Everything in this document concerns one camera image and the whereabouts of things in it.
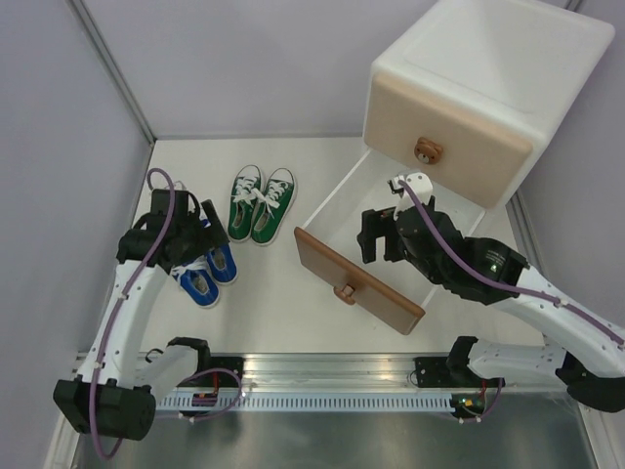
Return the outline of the blue sneaker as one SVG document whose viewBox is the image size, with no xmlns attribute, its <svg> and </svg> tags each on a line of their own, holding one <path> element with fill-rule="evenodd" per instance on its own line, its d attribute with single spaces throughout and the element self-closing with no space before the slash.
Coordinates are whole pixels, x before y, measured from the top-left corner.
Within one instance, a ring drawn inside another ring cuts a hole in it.
<svg viewBox="0 0 625 469">
<path fill-rule="evenodd" d="M 204 258 L 174 267 L 171 276 L 197 306 L 212 308 L 218 303 L 220 290 Z"/>
<path fill-rule="evenodd" d="M 228 243 L 209 250 L 205 257 L 209 271 L 216 283 L 226 285 L 236 281 L 238 268 Z"/>
</svg>

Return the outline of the brown drawer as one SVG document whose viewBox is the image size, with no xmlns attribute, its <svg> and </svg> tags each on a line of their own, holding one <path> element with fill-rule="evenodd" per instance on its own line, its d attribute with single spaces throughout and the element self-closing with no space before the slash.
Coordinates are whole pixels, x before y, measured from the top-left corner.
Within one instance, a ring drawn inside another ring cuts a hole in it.
<svg viewBox="0 0 625 469">
<path fill-rule="evenodd" d="M 356 241 L 361 213 L 396 205 L 398 198 L 388 181 L 404 169 L 368 150 L 294 231 L 302 265 L 328 285 L 327 300 L 338 310 L 333 324 L 353 338 L 401 342 L 421 326 L 457 332 L 467 321 L 482 321 L 490 313 L 483 305 L 461 300 L 430 283 L 406 261 L 385 261 L 381 238 L 376 261 L 362 262 Z M 334 286 L 346 283 L 355 289 L 352 306 L 333 293 Z"/>
</svg>

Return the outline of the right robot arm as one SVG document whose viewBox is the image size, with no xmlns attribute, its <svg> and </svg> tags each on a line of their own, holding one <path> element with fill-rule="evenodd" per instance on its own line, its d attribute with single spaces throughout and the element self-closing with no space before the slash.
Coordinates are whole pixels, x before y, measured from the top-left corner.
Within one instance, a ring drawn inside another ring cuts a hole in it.
<svg viewBox="0 0 625 469">
<path fill-rule="evenodd" d="M 558 290 L 513 248 L 489 237 L 464 236 L 436 209 L 430 180 L 422 173 L 390 179 L 396 205 L 361 214 L 356 239 L 364 263 L 406 261 L 430 283 L 463 300 L 491 306 L 540 331 L 541 346 L 498 344 L 460 336 L 445 359 L 458 386 L 481 380 L 562 382 L 566 392 L 592 409 L 624 408 L 624 330 Z"/>
</svg>

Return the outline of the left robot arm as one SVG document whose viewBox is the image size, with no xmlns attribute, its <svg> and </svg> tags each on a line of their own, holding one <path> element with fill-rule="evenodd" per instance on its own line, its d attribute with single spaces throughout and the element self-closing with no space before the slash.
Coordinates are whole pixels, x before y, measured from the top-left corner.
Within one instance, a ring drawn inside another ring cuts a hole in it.
<svg viewBox="0 0 625 469">
<path fill-rule="evenodd" d="M 184 380 L 213 375 L 206 340 L 176 337 L 144 368 L 137 366 L 148 319 L 173 268 L 228 241 L 211 200 L 156 189 L 150 209 L 118 243 L 114 288 L 97 337 L 72 379 L 57 382 L 53 400 L 81 434 L 142 440 L 157 404 Z"/>
</svg>

